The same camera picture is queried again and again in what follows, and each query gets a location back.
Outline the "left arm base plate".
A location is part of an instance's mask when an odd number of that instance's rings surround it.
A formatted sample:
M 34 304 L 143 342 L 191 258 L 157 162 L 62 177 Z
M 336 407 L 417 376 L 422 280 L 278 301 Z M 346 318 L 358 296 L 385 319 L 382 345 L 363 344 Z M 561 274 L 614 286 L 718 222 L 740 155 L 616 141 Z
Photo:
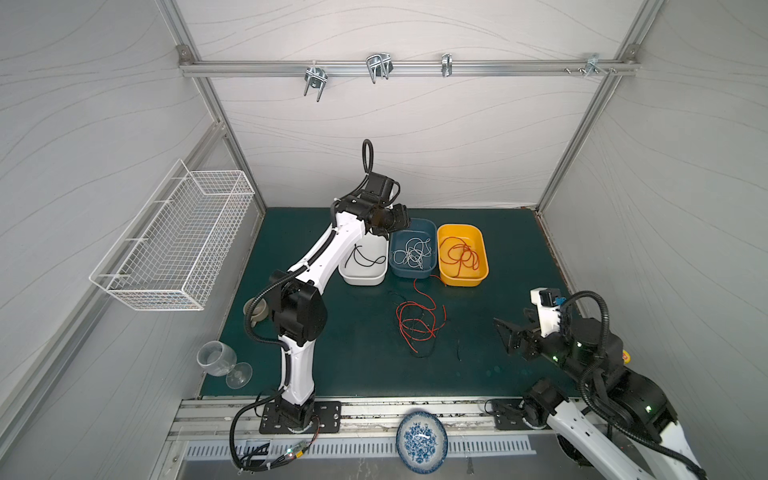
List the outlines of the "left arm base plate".
M 342 403 L 338 401 L 313 400 L 307 405 L 297 406 L 279 398 L 264 406 L 259 433 L 338 433 L 341 413 Z

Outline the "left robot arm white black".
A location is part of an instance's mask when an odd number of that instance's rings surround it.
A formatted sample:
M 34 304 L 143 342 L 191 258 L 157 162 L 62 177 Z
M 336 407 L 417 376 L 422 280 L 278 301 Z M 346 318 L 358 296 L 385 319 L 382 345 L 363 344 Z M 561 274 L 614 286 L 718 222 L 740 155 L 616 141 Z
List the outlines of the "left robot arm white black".
M 305 453 L 302 449 L 283 454 L 278 459 L 258 463 L 262 446 L 250 453 L 239 454 L 235 445 L 235 429 L 247 411 L 273 403 L 281 422 L 301 432 L 312 427 L 320 431 L 315 415 L 315 383 L 313 358 L 317 338 L 328 320 L 323 300 L 325 287 L 335 270 L 351 253 L 355 244 L 371 234 L 389 238 L 394 232 L 410 226 L 407 207 L 396 201 L 400 184 L 373 170 L 372 141 L 362 143 L 364 178 L 348 194 L 333 200 L 331 223 L 311 249 L 287 271 L 277 270 L 244 313 L 247 336 L 263 344 L 281 349 L 281 380 L 276 392 L 257 398 L 235 414 L 229 428 L 228 447 L 231 461 L 238 472 L 262 472 L 285 466 Z

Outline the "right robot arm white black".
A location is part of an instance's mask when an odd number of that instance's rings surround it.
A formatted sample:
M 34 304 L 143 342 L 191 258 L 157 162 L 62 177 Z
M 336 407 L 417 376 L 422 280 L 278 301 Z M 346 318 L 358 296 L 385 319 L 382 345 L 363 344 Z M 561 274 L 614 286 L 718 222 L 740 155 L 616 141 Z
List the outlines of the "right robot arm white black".
M 494 319 L 504 349 L 551 362 L 575 382 L 578 397 L 542 378 L 518 401 L 492 401 L 497 429 L 517 421 L 551 429 L 572 461 L 607 479 L 706 478 L 667 395 L 629 368 L 603 297 L 589 290 L 563 297 L 552 288 L 530 297 L 528 325 Z

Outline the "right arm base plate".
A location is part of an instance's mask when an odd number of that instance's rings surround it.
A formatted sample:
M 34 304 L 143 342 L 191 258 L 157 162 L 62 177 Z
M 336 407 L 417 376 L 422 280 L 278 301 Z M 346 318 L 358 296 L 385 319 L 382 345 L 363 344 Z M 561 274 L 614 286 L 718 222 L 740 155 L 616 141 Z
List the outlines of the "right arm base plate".
M 522 398 L 492 398 L 484 409 L 492 417 L 494 427 L 500 431 L 530 430 L 525 422 L 525 401 Z

